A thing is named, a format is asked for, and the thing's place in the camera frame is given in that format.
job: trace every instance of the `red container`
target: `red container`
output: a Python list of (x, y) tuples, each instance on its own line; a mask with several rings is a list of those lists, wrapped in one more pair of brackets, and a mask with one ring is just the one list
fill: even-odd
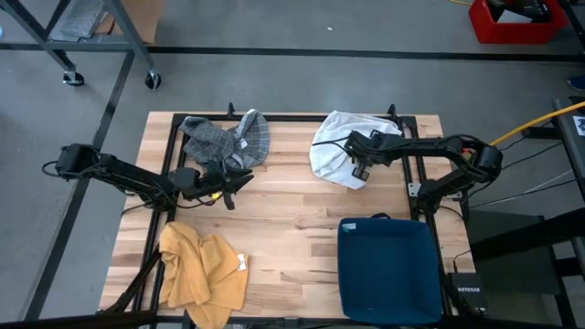
[(486, 0), (475, 0), (469, 9), (473, 29), (480, 43), (546, 44), (567, 24), (558, 0), (544, 0), (550, 12), (548, 23), (496, 23)]

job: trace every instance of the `concrete floor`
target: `concrete floor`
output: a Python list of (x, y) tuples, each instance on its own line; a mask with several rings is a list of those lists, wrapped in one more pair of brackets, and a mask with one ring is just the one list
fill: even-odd
[[(23, 3), (46, 22), (56, 1)], [(0, 26), (5, 30), (0, 42), (28, 41), (1, 12)], [(545, 46), (479, 45), (469, 26), (467, 7), (442, 0), (367, 0), (359, 5), (354, 0), (174, 0), (166, 4), (157, 44), (580, 51), (568, 28)], [(22, 316), (72, 191), (72, 184), (44, 176), (39, 168), (59, 155), (60, 146), (90, 142), (123, 55), (76, 53), (71, 59), (86, 78), (82, 88), (63, 86), (61, 70), (42, 52), (0, 51), (0, 179), (5, 196), (0, 200), (5, 214), (0, 228), (0, 322)], [(207, 55), (154, 55), (154, 62), (163, 75), (163, 86), (147, 90), (145, 66), (134, 62), (103, 152), (133, 162), (149, 111), (225, 112), (230, 101), (242, 110), (265, 112), (382, 112), (395, 103), (399, 113), (439, 114), (446, 134), (471, 133), (490, 141), (549, 112), (554, 98), (576, 94), (565, 80), (582, 74), (578, 65), (517, 62)], [(524, 142), (505, 154), (505, 162), (548, 145), (550, 142)], [(563, 150), (555, 149), (506, 170), (472, 204), (523, 192), (568, 170)], [(96, 310), (123, 202), (124, 196), (112, 187), (90, 184), (43, 317)], [(552, 217), (577, 207), (582, 202), (573, 184), (484, 209)], [(570, 250), (561, 246), (558, 253), (566, 256)], [(576, 279), (568, 282), (569, 293), (574, 309), (582, 310), (585, 285)], [(547, 298), (508, 297), (490, 295), (495, 317), (541, 323), (558, 320), (554, 303), (551, 307)], [(585, 326), (585, 314), (575, 314)]]

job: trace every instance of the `white cloth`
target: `white cloth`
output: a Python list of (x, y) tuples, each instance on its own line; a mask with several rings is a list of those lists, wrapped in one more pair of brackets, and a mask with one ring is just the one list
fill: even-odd
[[(333, 111), (325, 118), (319, 130), (317, 130), (313, 143), (344, 138), (352, 131), (369, 136), (373, 130), (382, 133), (402, 134), (399, 127), (392, 121), (371, 115)], [(344, 140), (337, 143), (343, 146), (345, 142)], [(335, 145), (321, 144), (311, 146), (309, 158), (311, 159), (313, 174), (317, 177), (353, 189), (359, 189), (366, 184), (363, 180), (351, 175), (356, 164), (352, 164), (349, 155)]]

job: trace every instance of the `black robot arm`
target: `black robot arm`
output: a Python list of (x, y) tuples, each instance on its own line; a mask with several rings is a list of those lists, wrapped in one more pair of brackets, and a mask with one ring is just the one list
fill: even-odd
[(353, 176), (366, 181), (372, 165), (389, 166), (402, 156), (445, 157), (457, 169), (437, 180), (421, 182), (416, 206), (425, 214), (434, 214), (444, 196), (464, 192), (476, 183), (491, 183), (502, 169), (502, 153), (472, 136), (405, 139), (401, 136), (373, 131), (369, 137), (351, 132), (345, 149), (357, 163)]
[(222, 193), (226, 207), (234, 209), (231, 194), (236, 194), (254, 177), (250, 175), (251, 170), (228, 168), (223, 161), (207, 163), (204, 175), (194, 168), (183, 167), (163, 176), (127, 164), (111, 154), (101, 154), (90, 145), (72, 144), (61, 151), (55, 163), (57, 176), (66, 180), (101, 180), (124, 193), (136, 194), (147, 207), (159, 211), (184, 207), (177, 204), (179, 193), (185, 200), (196, 199), (207, 206), (211, 206), (213, 201), (204, 202), (201, 197)]

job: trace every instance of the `blue bin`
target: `blue bin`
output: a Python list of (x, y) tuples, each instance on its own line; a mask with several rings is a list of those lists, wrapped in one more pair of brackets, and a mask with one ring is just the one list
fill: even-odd
[(369, 324), (441, 319), (437, 256), (429, 227), (390, 218), (345, 218), (337, 231), (344, 314)]

